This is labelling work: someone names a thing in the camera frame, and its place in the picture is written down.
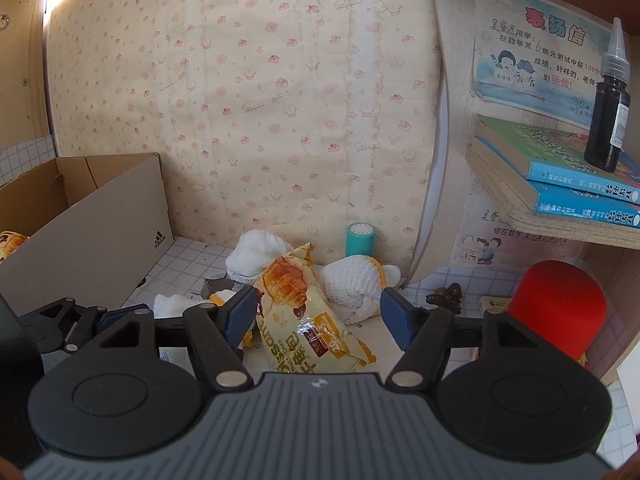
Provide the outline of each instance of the green book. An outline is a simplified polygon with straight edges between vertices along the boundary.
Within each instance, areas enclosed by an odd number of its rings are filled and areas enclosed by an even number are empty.
[[[640,170],[624,152],[615,173],[583,158],[588,136],[478,115],[476,136],[487,142],[527,180],[638,202]]]

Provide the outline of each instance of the yellow snack package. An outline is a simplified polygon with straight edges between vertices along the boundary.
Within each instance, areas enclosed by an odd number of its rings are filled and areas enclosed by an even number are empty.
[[[0,262],[7,259],[18,247],[29,239],[28,236],[14,233],[13,231],[2,231],[0,233]]]
[[[376,362],[328,305],[305,244],[276,259],[255,281],[256,321],[269,364],[290,373],[349,373]]]

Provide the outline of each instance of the adidas logo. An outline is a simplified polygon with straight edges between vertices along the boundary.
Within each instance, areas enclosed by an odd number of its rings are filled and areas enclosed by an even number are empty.
[[[166,240],[166,236],[164,236],[160,231],[156,234],[156,243],[154,244],[154,249],[160,247],[160,244]]]

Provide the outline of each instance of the bottle label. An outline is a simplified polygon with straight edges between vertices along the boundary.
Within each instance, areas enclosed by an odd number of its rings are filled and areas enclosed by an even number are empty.
[[[613,132],[611,133],[611,144],[616,148],[622,149],[622,141],[625,138],[626,120],[628,117],[629,108],[619,103],[616,122],[613,123]]]

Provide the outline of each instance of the blue gripper pad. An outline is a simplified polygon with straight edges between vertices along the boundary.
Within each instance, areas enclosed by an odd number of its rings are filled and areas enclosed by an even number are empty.
[[[216,325],[231,348],[237,348],[254,322],[258,311],[258,291],[245,285],[218,311]]]
[[[120,308],[118,310],[110,310],[109,312],[106,312],[95,325],[95,335],[107,330],[111,325],[121,320],[127,314],[140,310],[141,308],[144,310],[151,310],[145,303],[140,303],[134,306],[128,306],[127,308]]]
[[[428,317],[427,312],[414,307],[400,292],[390,286],[380,295],[380,314],[402,351],[409,348]]]

